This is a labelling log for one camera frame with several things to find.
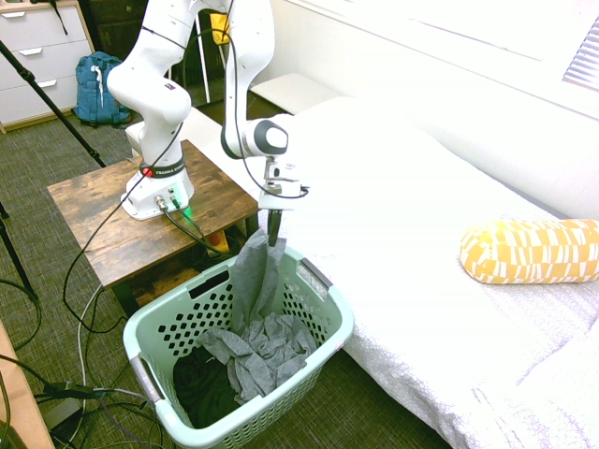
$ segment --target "bed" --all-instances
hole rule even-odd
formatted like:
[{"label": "bed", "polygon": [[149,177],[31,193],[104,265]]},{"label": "bed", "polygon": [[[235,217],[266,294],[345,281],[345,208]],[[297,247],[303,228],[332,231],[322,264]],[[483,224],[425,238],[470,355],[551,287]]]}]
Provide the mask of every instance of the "bed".
[{"label": "bed", "polygon": [[[380,104],[296,119],[311,193],[281,236],[349,301],[346,352],[456,449],[599,447],[599,282],[485,285],[458,259],[468,225],[553,217]],[[257,197],[218,142],[202,151]]]}]

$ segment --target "yellow object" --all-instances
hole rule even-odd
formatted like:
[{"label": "yellow object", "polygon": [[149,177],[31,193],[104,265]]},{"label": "yellow object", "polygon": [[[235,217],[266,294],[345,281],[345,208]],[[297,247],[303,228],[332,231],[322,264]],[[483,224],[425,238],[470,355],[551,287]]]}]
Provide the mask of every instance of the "yellow object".
[{"label": "yellow object", "polygon": [[[212,245],[213,248],[216,248],[221,253],[229,252],[228,243],[226,243],[225,231],[218,231],[217,233],[210,235],[208,237],[208,242]],[[207,251],[210,257],[219,255],[218,253],[215,253],[213,250]]]},{"label": "yellow object", "polygon": [[500,220],[470,226],[460,261],[484,283],[586,282],[599,279],[599,222]]},{"label": "yellow object", "polygon": [[217,30],[225,30],[229,33],[228,20],[226,14],[213,13],[210,15],[210,23],[212,25],[212,39],[216,45],[228,44],[228,35],[225,35]]}]

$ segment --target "crumpled clothing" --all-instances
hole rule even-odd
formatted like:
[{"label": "crumpled clothing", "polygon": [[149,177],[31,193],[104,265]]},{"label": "crumpled clothing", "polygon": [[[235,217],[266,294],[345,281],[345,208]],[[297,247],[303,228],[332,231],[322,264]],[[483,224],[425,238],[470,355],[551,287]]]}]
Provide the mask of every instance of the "crumpled clothing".
[{"label": "crumpled clothing", "polygon": [[222,364],[231,386],[243,404],[266,396],[303,368],[316,349],[314,337],[296,316],[271,313],[254,320],[241,336],[224,329],[210,329],[199,341]]},{"label": "crumpled clothing", "polygon": [[248,239],[232,272],[232,332],[211,328],[197,339],[221,363],[243,404],[266,396],[303,368],[316,350],[308,327],[296,316],[270,312],[279,282],[285,240],[269,246],[258,229]]},{"label": "crumpled clothing", "polygon": [[194,348],[175,363],[172,372],[177,399],[195,428],[205,428],[236,410],[226,367],[205,348]]}]

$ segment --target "green carpet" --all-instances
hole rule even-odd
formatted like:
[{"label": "green carpet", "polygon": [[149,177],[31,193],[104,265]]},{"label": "green carpet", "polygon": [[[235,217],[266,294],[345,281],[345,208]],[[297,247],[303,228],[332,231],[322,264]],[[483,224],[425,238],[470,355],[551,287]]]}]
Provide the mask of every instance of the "green carpet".
[{"label": "green carpet", "polygon": [[[131,155],[123,130],[109,126],[94,129],[81,126],[74,117],[69,120],[99,151],[107,165]],[[58,121],[0,136],[0,160],[0,201],[10,214],[6,220],[7,230],[43,307],[43,325],[36,338],[19,351],[18,357],[50,381],[80,383],[77,321],[61,301],[63,279],[79,246],[46,188],[98,167]],[[3,247],[0,247],[0,278],[18,280]],[[72,273],[67,295],[78,313],[98,284],[87,262],[81,260]],[[95,328],[110,327],[122,314],[113,295],[105,294],[99,301]],[[23,294],[0,284],[0,319],[12,341],[18,342],[33,328],[35,311]],[[123,326],[120,323],[110,333],[91,338],[88,382],[139,392],[124,353]],[[90,371],[94,381],[90,380]],[[29,374],[27,379],[35,393],[41,391],[38,380]],[[107,403],[129,400],[139,403],[136,398],[119,393],[111,395]],[[56,404],[46,402],[40,405],[40,410],[44,413]],[[87,408],[97,409],[98,404],[90,401]],[[120,425],[144,441],[160,442],[157,426],[148,417],[118,406],[110,406],[110,411]],[[58,427],[56,433],[59,438],[67,439],[76,426],[77,420],[71,420]],[[130,440],[131,437],[123,434],[100,411],[85,417],[73,445],[97,448]],[[173,447],[167,435],[163,440],[164,447]],[[247,447],[437,449],[449,446],[392,400],[341,351],[324,367],[314,390]]]}]

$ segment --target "stand pole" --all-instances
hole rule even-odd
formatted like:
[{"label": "stand pole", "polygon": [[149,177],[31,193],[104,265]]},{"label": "stand pole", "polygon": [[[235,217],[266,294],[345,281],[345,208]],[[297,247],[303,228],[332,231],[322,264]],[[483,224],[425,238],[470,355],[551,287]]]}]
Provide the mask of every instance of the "stand pole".
[{"label": "stand pole", "polygon": [[[1,211],[4,212],[2,217],[7,218],[8,215],[7,215],[7,212],[4,210],[4,207],[2,207],[2,203],[0,203],[0,212]],[[34,288],[31,286],[31,283],[29,282],[29,279],[27,278],[27,273],[25,273],[25,269],[21,265],[21,260],[19,260],[19,256],[15,252],[15,248],[14,248],[14,246],[12,246],[12,242],[10,241],[10,238],[8,237],[7,228],[4,226],[4,222],[2,221],[2,218],[0,218],[0,238],[2,238],[2,241],[4,242],[4,246],[7,247],[8,255],[10,256],[12,263],[14,264],[15,268],[17,269],[17,273],[19,273],[19,277],[21,278],[22,285],[30,292],[35,293]]]},{"label": "stand pole", "polygon": [[105,167],[106,165],[104,164],[104,162],[102,162],[102,159],[100,159],[100,154],[96,150],[94,150],[89,143],[85,141],[85,139],[79,133],[79,131],[77,131],[77,129],[75,129],[71,122],[66,119],[65,114],[63,114],[61,110],[56,107],[56,105],[52,102],[52,100],[50,100],[50,98],[41,89],[41,87],[37,85],[36,77],[34,76],[34,74],[22,66],[22,64],[17,60],[17,58],[15,58],[10,53],[10,50],[4,45],[2,40],[0,40],[0,53],[2,53],[5,58],[7,58],[7,60],[10,62],[10,65],[12,65],[15,68],[15,70],[17,70],[21,78],[27,81],[29,85],[34,88],[34,91],[36,91],[39,97],[42,100],[44,100],[44,102],[50,107],[50,109],[52,109],[52,112],[56,114],[56,117],[58,117],[60,121],[66,126],[66,128],[68,128],[71,134],[79,141],[79,143],[83,146],[87,153],[94,158],[97,164],[101,167]]}]

